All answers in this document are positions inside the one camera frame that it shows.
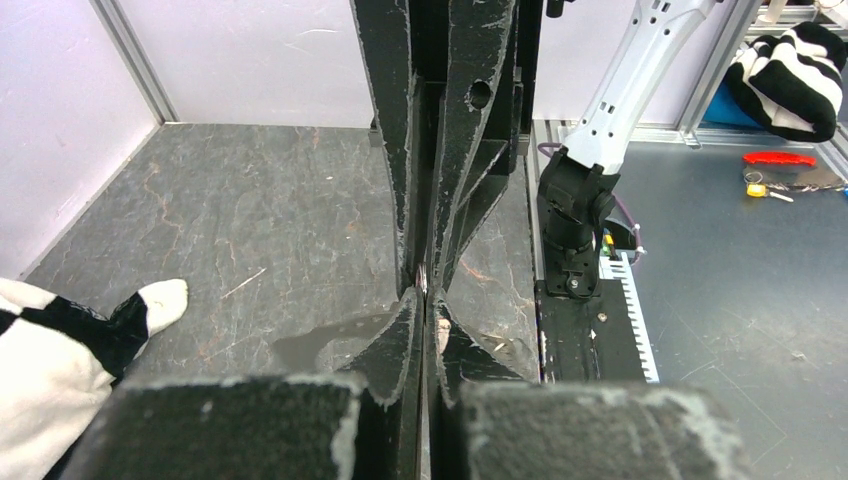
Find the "gray marble floor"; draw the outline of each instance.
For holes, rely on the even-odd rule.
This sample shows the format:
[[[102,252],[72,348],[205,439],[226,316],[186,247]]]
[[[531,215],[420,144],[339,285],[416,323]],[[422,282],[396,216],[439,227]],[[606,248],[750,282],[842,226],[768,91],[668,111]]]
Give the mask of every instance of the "gray marble floor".
[[[449,299],[471,327],[525,347],[522,373],[533,376],[523,170],[462,257]],[[185,278],[188,311],[132,374],[279,372],[277,340],[391,308],[390,201],[365,130],[168,125],[28,281],[107,312],[141,286]],[[319,369],[364,343],[331,342]]]

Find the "round hole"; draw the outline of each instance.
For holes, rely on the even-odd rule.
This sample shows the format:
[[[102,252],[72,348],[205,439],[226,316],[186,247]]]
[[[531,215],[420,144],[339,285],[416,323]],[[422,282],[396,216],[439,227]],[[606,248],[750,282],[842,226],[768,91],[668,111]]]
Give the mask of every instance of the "round hole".
[[[482,109],[489,104],[492,98],[492,89],[486,82],[474,82],[468,90],[468,103],[477,110]]]

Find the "white toothed strip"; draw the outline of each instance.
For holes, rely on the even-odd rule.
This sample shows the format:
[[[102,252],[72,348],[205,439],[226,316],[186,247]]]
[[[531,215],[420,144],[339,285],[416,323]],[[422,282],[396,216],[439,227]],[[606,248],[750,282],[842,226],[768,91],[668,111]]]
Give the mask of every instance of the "white toothed strip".
[[[633,335],[636,337],[636,349],[639,350],[639,357],[642,360],[642,370],[645,372],[648,383],[659,383],[660,375],[654,361],[654,352],[651,349],[651,342],[648,337],[648,327],[645,325],[645,317],[642,315],[642,305],[639,303],[639,295],[636,293],[636,284],[633,281],[630,262],[624,253],[621,254],[621,258],[617,261],[601,257],[601,278],[621,281],[624,298],[627,301],[627,314],[630,316]]]

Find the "yellow screwdriver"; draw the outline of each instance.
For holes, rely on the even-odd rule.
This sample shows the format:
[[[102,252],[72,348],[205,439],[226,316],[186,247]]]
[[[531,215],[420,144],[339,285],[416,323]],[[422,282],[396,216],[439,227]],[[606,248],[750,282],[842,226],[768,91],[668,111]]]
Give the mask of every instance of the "yellow screwdriver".
[[[774,197],[783,200],[784,202],[792,203],[795,200],[781,195],[779,193],[770,192],[762,183],[749,183],[747,192],[749,197]]]

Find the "robotic arm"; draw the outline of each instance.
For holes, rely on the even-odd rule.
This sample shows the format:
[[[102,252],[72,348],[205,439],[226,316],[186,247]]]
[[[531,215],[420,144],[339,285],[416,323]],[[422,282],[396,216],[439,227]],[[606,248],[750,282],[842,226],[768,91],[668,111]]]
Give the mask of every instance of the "robotic arm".
[[[599,295],[598,256],[633,129],[686,39],[722,0],[638,0],[579,125],[539,182],[547,293]]]

